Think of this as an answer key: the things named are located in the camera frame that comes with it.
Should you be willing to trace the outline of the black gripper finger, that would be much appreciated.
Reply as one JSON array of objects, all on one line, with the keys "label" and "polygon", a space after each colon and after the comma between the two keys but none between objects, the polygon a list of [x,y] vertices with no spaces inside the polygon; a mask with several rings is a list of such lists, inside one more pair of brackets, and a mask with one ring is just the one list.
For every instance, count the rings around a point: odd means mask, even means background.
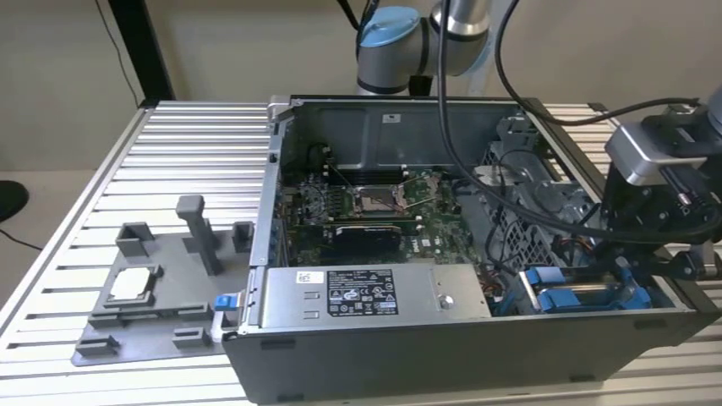
[{"label": "black gripper finger", "polygon": [[593,279],[621,279],[622,269],[627,267],[629,258],[638,253],[639,247],[639,244],[602,241],[591,250],[586,276]]},{"label": "black gripper finger", "polygon": [[682,280],[719,280],[721,257],[713,251],[679,251],[671,260],[659,261],[651,274]]}]

